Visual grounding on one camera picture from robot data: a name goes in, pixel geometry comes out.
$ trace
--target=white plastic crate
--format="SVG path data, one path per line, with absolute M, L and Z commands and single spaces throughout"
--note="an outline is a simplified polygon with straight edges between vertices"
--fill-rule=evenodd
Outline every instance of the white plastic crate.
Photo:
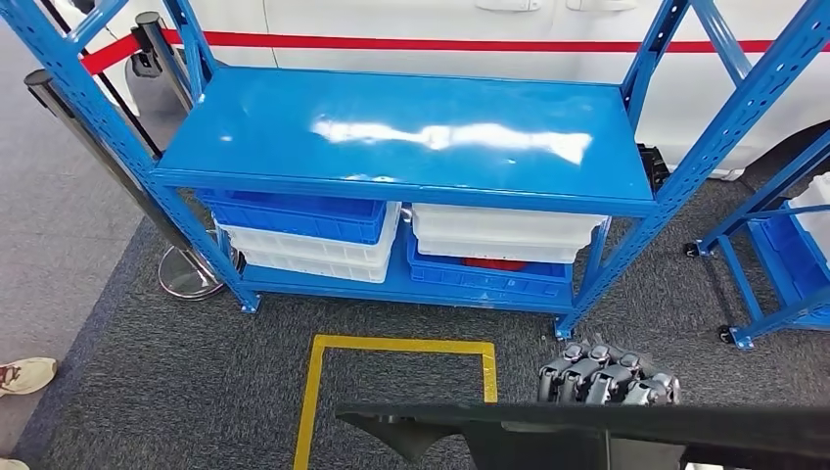
M 421 255 L 456 258 L 510 259 L 570 264 L 574 262 L 576 253 L 581 248 L 583 247 L 541 247 L 537 245 L 418 239 L 418 253 Z
M 413 204 L 418 252 L 571 263 L 605 215 Z
M 252 250 L 242 250 L 242 253 L 245 255 L 245 261 L 248 264 L 381 284 L 387 279 L 387 268 L 389 267 L 391 252 L 387 251 L 386 260 L 378 266 L 341 264 Z
M 793 209 L 825 204 L 830 204 L 830 172 L 814 177 L 805 192 L 790 201 Z M 796 218 L 830 266 L 830 211 L 799 213 Z
M 320 260 L 335 264 L 377 268 L 389 259 L 399 218 L 400 203 L 387 203 L 381 236 L 376 245 L 341 242 L 233 225 L 217 224 L 217 226 L 228 232 L 234 248 L 246 254 L 268 254 L 276 258 L 282 256 L 291 259 Z

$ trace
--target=red object in crate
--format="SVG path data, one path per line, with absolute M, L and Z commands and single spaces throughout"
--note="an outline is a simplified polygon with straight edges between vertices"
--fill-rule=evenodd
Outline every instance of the red object in crate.
M 481 259 L 463 258 L 461 263 L 470 267 L 485 267 L 487 269 L 498 269 L 501 271 L 519 271 L 528 264 L 525 261 L 510 261 L 509 259 Z

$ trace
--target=stanchion post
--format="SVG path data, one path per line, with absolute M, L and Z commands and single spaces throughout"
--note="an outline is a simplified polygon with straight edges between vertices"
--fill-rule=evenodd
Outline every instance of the stanchion post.
M 115 178 L 172 245 L 159 266 L 161 286 L 168 293 L 188 300 L 200 300 L 218 292 L 219 281 L 187 237 L 172 223 L 153 199 L 113 157 L 112 152 L 89 130 L 69 106 L 46 70 L 33 71 L 23 80 L 29 92 L 60 120 L 107 171 Z
M 52 3 L 52 0 L 40 0 L 40 4 L 43 6 L 43 9 L 46 10 L 49 16 L 52 17 L 52 20 L 58 25 L 61 31 L 63 31 L 64 34 L 69 34 L 71 28 L 69 27 L 69 24 L 64 19 L 64 17 L 61 16 L 61 12 L 59 12 L 55 5 Z M 87 52 L 86 48 L 83 48 L 81 49 L 80 54 L 86 57 L 89 55 L 89 52 Z M 127 122 L 130 124 L 133 130 L 135 130 L 141 137 L 144 146 L 147 148 L 147 151 L 150 153 L 153 160 L 160 159 L 161 149 L 159 149 L 159 147 L 156 145 L 156 142 L 153 141 L 153 138 L 150 137 L 150 134 L 147 132 L 147 129 L 145 129 L 144 126 L 141 125 L 141 122 L 139 122 L 138 117 L 136 117 L 133 114 L 133 112 L 129 109 L 124 99 L 118 93 L 118 90 L 115 89 L 113 83 L 110 81 L 109 78 L 107 78 L 107 75 L 103 72 L 100 72 L 97 73 L 96 76 L 98 76 L 98 78 L 101 79 L 101 83 L 104 85 L 105 88 L 107 88 L 107 91 L 109 91 L 110 94 L 113 95 L 113 98 L 115 98 L 115 101 L 118 103 L 118 107 L 121 109 L 121 112 L 126 116 Z
M 170 86 L 184 109 L 193 108 L 190 96 L 190 78 L 177 51 L 164 39 L 161 33 L 161 16 L 157 12 L 144 12 L 135 17 L 138 28 L 134 30 L 138 43 L 144 52 L 154 51 L 161 65 L 161 73 L 167 77 Z

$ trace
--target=gray floor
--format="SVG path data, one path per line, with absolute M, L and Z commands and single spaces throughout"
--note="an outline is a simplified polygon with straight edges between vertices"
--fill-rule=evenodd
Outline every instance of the gray floor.
M 0 26 L 0 362 L 63 358 L 135 231 L 140 212 L 26 92 L 38 68 Z M 41 394 L 0 399 L 0 455 Z

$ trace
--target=blue metal shelf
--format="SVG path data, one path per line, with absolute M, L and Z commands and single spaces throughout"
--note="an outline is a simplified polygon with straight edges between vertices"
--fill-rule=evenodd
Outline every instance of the blue metal shelf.
M 226 68 L 199 101 L 154 171 L 167 184 L 625 215 L 655 206 L 615 86 Z
M 262 291 L 497 306 L 560 313 L 554 332 L 564 339 L 830 38 L 830 2 L 806 0 L 748 70 L 715 4 L 693 1 L 736 89 L 655 190 L 634 133 L 651 76 L 691 0 L 663 2 L 619 85 L 219 67 L 187 0 L 164 0 L 188 58 L 188 76 L 174 77 L 188 81 L 180 88 L 192 90 L 186 101 L 195 108 L 159 163 L 78 61 L 78 44 L 55 31 L 33 0 L 0 0 L 0 15 L 54 78 L 72 113 L 113 151 L 244 311 L 256 310 Z M 97 6 L 69 38 L 91 37 L 123 3 Z M 254 267 L 241 273 L 181 200 L 181 187 L 636 220 L 604 258 L 608 223 L 594 231 L 573 299 L 493 300 L 475 289 L 412 282 L 404 237 L 381 285 Z
M 406 240 L 409 230 L 409 223 L 402 220 L 398 225 L 397 236 L 392 245 L 387 280 L 383 284 L 369 284 L 249 265 L 242 272 L 243 285 L 248 289 L 262 292 L 416 304 L 475 306 L 561 314 L 573 310 L 571 298 L 567 296 L 548 299 L 413 281 L 410 277 L 409 262 L 406 259 Z

